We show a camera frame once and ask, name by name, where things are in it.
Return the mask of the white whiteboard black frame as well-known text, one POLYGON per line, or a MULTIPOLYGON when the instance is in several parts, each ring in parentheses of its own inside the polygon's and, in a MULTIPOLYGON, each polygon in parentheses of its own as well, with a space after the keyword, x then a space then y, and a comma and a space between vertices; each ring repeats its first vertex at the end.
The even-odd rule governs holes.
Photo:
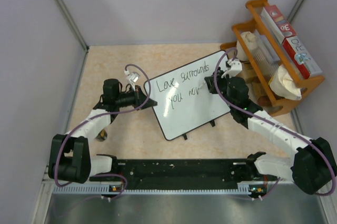
POLYGON ((164 138, 171 141, 230 112, 218 94, 198 87, 211 76, 223 50, 212 53, 144 83, 158 103, 153 107, 164 138))

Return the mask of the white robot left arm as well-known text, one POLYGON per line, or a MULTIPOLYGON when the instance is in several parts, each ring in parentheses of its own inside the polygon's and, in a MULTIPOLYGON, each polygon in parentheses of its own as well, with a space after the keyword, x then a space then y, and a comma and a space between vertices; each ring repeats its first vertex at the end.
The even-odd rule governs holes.
POLYGON ((57 186, 64 181, 85 183, 90 177, 102 174, 108 180, 119 175, 116 157, 106 154, 90 155, 90 142, 121 114, 121 108, 131 106, 133 110, 154 107, 157 102, 146 96, 136 85, 126 91, 117 79, 103 83, 103 93, 88 117, 66 134, 57 134, 52 139, 48 163, 48 175, 57 186))

